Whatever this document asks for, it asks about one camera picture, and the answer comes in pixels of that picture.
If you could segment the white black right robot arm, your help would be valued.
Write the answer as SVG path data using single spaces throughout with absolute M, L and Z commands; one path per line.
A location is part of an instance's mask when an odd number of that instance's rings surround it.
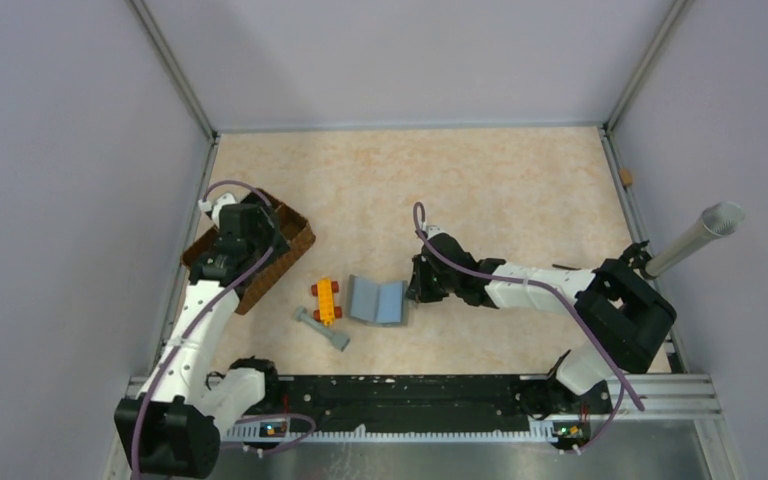
M 572 412 L 598 383 L 645 374 L 677 313 L 637 271 L 638 245 L 594 269 L 543 269 L 500 258 L 475 259 L 441 228 L 419 227 L 423 246 L 406 296 L 418 304 L 455 296 L 472 307 L 569 314 L 586 336 L 549 373 L 546 397 Z

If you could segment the brown woven divided basket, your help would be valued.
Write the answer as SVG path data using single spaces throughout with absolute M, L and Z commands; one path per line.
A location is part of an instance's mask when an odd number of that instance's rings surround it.
M 281 232 L 290 245 L 287 253 L 276 258 L 269 265 L 266 265 L 267 258 L 257 271 L 235 288 L 238 297 L 235 312 L 244 315 L 313 246 L 316 236 L 305 216 L 265 190 L 250 192 L 241 199 L 226 192 L 210 202 L 207 207 L 206 216 L 213 226 L 198 237 L 181 255 L 181 262 L 189 271 L 189 283 L 193 284 L 198 280 L 217 280 L 222 287 L 225 287 L 254 266 L 263 256 L 254 261 L 238 260 L 229 255 L 220 254 L 215 249 L 215 242 L 219 235 L 219 209 L 224 205 L 241 202 L 260 203 L 273 208 L 279 218 Z

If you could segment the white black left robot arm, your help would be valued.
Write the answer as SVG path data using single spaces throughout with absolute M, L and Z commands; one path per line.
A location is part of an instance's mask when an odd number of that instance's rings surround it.
M 134 479 L 206 478 L 236 420 L 249 407 L 263 414 L 280 401 L 278 383 L 252 367 L 232 370 L 216 387 L 205 385 L 240 289 L 285 243 L 268 203 L 215 205 L 212 216 L 216 235 L 189 267 L 185 303 L 160 361 L 138 395 L 122 399 L 114 413 Z

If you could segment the grey card holder wallet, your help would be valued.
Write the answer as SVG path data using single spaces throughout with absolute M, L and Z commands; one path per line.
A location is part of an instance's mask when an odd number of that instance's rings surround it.
M 347 287 L 350 319 L 377 327 L 398 327 L 408 323 L 406 281 L 378 283 L 350 275 Z

